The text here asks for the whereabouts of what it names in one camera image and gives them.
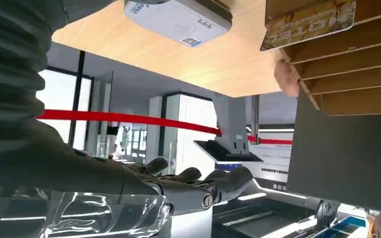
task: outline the dark gray panel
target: dark gray panel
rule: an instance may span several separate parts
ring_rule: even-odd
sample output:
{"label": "dark gray panel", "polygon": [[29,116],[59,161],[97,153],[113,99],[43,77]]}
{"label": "dark gray panel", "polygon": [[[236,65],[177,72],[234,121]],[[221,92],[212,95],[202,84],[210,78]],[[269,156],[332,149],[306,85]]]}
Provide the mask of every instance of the dark gray panel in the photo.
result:
{"label": "dark gray panel", "polygon": [[283,228],[294,221],[276,214],[262,217],[257,221],[234,226],[233,228],[254,238],[265,236],[280,228]]}
{"label": "dark gray panel", "polygon": [[288,186],[381,210],[381,115],[331,117],[301,92]]}

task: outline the qr code sticker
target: qr code sticker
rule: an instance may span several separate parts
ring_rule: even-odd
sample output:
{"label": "qr code sticker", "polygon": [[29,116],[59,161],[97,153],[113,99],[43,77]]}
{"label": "qr code sticker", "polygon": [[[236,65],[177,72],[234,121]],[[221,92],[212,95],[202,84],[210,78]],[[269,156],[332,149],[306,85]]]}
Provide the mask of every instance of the qr code sticker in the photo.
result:
{"label": "qr code sticker", "polygon": [[181,40],[183,43],[187,44],[188,46],[196,46],[198,45],[199,43],[201,43],[202,41],[200,40],[197,40],[193,37],[187,37],[187,38],[184,38],[183,40]]}

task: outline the wooden ceiling panel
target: wooden ceiling panel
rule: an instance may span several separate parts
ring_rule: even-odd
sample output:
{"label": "wooden ceiling panel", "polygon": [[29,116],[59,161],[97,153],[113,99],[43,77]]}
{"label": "wooden ceiling panel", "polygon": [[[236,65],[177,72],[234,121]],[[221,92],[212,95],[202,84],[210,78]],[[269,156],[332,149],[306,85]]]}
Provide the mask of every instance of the wooden ceiling panel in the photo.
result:
{"label": "wooden ceiling panel", "polygon": [[265,0],[223,2],[232,30],[197,48],[136,25],[123,14],[123,1],[57,31],[53,41],[232,97],[279,91],[273,71],[282,55],[259,51]]}

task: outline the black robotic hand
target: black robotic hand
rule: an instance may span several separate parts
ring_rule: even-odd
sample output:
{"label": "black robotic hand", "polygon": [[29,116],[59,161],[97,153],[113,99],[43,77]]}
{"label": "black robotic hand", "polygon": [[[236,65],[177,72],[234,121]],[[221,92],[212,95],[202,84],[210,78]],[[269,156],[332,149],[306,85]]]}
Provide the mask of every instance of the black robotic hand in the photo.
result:
{"label": "black robotic hand", "polygon": [[148,165],[123,165],[140,181],[158,194],[166,196],[173,208],[173,215],[203,211],[212,205],[239,196],[251,182],[253,176],[246,167],[239,167],[230,173],[213,171],[204,180],[198,180],[201,173],[196,168],[188,168],[179,175],[155,177],[168,164],[162,158]]}

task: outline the human hand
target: human hand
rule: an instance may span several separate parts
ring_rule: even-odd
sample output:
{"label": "human hand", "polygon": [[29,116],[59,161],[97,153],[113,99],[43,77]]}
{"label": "human hand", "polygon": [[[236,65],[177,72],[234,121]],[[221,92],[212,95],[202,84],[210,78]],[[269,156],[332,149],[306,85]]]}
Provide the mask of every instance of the human hand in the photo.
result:
{"label": "human hand", "polygon": [[300,77],[290,68],[290,64],[280,60],[275,66],[274,77],[280,89],[288,96],[298,97]]}

